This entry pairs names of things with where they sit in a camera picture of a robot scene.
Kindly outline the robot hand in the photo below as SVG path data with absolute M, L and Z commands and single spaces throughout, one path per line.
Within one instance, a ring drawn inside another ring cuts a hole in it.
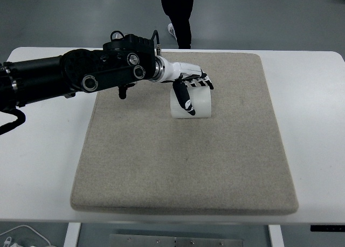
M 162 82 L 172 82 L 173 91 L 179 105 L 190 115 L 195 116 L 196 111 L 192 105 L 190 95 L 185 83 L 196 87 L 195 81 L 201 86 L 209 86 L 213 89 L 213 84 L 206 73 L 198 65 L 182 62 L 164 63 L 164 74 Z

